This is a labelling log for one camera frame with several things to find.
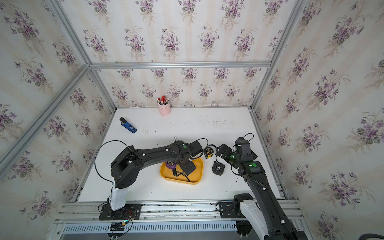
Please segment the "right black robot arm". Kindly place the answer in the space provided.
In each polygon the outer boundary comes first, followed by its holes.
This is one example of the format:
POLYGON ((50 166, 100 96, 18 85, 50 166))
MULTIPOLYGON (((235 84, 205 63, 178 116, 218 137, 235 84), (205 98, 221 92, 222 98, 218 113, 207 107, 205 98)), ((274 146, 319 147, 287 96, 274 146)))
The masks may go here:
POLYGON ((247 236, 255 232, 260 240, 306 240, 304 231, 296 229, 289 220, 273 191, 266 171, 257 161, 250 142, 243 137, 235 141, 235 147, 223 144, 216 155, 237 169, 251 194, 237 194, 230 203, 218 202, 222 218, 243 218, 236 222, 237 234, 247 236))

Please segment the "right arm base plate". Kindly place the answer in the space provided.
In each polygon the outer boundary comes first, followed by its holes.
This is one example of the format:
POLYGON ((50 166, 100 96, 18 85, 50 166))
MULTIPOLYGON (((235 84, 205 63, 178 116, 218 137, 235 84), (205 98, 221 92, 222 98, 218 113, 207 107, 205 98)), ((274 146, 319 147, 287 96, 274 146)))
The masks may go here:
POLYGON ((235 219, 241 216, 235 211, 232 202, 217 202, 215 204, 216 211, 219 212, 221 219, 235 219))

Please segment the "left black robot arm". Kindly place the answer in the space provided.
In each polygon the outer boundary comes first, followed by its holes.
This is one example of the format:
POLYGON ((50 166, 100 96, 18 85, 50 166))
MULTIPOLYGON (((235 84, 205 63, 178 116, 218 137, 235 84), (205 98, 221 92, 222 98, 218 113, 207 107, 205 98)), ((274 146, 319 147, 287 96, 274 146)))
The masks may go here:
POLYGON ((112 184, 107 201, 110 210, 116 212, 125 207, 128 187, 136 181, 142 169, 152 165, 166 163, 167 168, 176 173, 177 177, 184 176, 189 181, 188 176, 197 169, 193 160, 200 158, 204 150, 199 140, 186 143, 177 138, 169 145, 153 149, 135 149, 126 145, 111 163, 113 179, 102 177, 112 184))

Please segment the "small yellow black tape measure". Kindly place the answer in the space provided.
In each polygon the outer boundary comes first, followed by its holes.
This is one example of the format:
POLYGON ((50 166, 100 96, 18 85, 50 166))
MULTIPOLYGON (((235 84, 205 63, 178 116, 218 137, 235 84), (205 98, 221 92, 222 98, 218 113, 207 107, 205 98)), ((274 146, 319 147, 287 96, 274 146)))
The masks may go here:
POLYGON ((215 154, 216 149, 217 147, 215 145, 209 144, 207 147, 204 148, 203 155, 206 159, 211 158, 215 154))

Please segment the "purple tape measure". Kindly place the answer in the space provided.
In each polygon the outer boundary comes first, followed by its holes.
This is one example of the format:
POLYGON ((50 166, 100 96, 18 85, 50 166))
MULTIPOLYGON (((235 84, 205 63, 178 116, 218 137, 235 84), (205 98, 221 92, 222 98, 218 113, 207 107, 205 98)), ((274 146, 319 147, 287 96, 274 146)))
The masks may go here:
POLYGON ((175 170, 176 169, 176 166, 177 166, 177 163, 173 162, 173 161, 168 161, 166 162, 166 167, 170 170, 175 170))

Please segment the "large black tape measure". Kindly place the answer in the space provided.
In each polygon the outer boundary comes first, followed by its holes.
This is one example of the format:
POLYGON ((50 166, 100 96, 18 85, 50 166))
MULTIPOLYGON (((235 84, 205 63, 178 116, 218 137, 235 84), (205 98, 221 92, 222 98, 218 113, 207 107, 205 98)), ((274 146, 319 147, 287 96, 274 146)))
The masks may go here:
POLYGON ((225 165, 222 163, 219 163, 217 161, 214 161, 214 164, 212 166, 212 172, 217 175, 221 176, 224 173, 225 165))

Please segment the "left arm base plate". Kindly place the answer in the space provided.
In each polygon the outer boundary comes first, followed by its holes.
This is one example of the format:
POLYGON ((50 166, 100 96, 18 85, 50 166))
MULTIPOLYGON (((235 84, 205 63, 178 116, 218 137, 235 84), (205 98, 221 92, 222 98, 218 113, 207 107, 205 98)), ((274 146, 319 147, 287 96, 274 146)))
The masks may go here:
POLYGON ((99 221, 138 220, 141 209, 141 204, 126 204, 123 208, 112 211, 110 204, 105 203, 98 208, 100 211, 99 221))

